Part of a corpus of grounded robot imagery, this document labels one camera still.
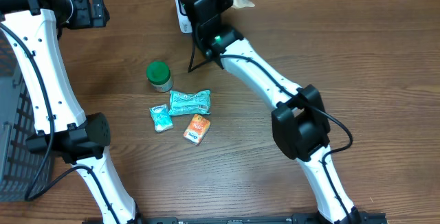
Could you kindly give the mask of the green lid clear jar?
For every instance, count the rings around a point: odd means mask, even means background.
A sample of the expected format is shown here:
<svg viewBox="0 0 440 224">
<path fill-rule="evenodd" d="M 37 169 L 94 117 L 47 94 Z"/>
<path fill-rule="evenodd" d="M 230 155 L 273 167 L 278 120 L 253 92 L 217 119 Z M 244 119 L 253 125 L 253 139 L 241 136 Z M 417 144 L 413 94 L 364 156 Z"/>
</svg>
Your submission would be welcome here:
<svg viewBox="0 0 440 224">
<path fill-rule="evenodd" d="M 158 92 L 167 92 L 173 87 L 173 78 L 168 65 L 162 61 L 153 61 L 146 69 L 146 77 Z"/>
</svg>

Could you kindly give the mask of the teal snack packet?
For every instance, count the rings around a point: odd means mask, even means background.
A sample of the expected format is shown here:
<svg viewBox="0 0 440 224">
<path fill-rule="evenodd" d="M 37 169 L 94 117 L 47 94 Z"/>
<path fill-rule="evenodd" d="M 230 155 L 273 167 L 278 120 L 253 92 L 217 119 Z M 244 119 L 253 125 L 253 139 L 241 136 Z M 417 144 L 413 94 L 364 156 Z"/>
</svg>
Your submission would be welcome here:
<svg viewBox="0 0 440 224">
<path fill-rule="evenodd" d="M 171 90 L 169 115 L 209 115 L 211 107 L 210 94 L 210 90 L 203 90 L 198 93 L 182 93 Z"/>
</svg>

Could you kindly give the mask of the small teal tissue pack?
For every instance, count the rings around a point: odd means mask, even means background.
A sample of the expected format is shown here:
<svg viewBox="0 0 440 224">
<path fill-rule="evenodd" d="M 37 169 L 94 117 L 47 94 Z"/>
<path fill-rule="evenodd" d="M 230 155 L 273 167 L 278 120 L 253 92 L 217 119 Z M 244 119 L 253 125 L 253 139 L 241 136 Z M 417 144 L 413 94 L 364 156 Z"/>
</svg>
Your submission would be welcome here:
<svg viewBox="0 0 440 224">
<path fill-rule="evenodd" d="M 150 114 L 154 122 L 156 132 L 161 133 L 174 127 L 171 116 L 168 113 L 167 104 L 150 108 Z"/>
</svg>

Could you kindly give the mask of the small orange snack packet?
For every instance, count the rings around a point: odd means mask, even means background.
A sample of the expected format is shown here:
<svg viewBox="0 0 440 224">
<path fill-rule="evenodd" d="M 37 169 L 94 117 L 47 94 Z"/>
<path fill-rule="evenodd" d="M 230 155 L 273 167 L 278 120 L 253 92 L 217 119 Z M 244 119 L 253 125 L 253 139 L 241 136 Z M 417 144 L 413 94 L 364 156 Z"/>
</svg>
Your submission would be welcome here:
<svg viewBox="0 0 440 224">
<path fill-rule="evenodd" d="M 211 122 L 202 115 L 195 114 L 184 131 L 184 138 L 198 146 L 211 126 Z"/>
</svg>

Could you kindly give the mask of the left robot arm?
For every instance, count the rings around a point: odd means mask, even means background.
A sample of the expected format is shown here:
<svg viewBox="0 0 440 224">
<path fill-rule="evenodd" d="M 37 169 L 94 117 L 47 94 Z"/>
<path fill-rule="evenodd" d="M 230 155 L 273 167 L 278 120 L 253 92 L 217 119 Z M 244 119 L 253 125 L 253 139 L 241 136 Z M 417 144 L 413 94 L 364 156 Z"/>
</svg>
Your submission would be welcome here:
<svg viewBox="0 0 440 224">
<path fill-rule="evenodd" d="M 109 123 L 86 115 L 67 76 L 59 48 L 63 29 L 104 27 L 104 0 L 1 0 L 1 31 L 13 48 L 34 113 L 31 153 L 58 155 L 87 184 L 103 223 L 141 223 L 142 215 L 113 165 Z"/>
</svg>

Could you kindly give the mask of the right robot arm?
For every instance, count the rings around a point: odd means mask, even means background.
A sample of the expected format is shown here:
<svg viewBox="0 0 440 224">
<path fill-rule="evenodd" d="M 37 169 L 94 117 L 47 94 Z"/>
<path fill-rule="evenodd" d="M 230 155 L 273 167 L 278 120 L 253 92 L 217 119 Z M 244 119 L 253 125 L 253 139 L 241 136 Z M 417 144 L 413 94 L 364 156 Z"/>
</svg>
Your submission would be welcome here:
<svg viewBox="0 0 440 224">
<path fill-rule="evenodd" d="M 242 33 L 221 20 L 233 0 L 176 0 L 181 19 L 192 29 L 193 48 L 206 63 L 242 80 L 271 112 L 272 134 L 281 152 L 300 164 L 316 198 L 318 223 L 361 223 L 332 162 L 330 123 L 348 128 L 325 111 L 319 91 L 301 87 L 263 60 Z"/>
</svg>

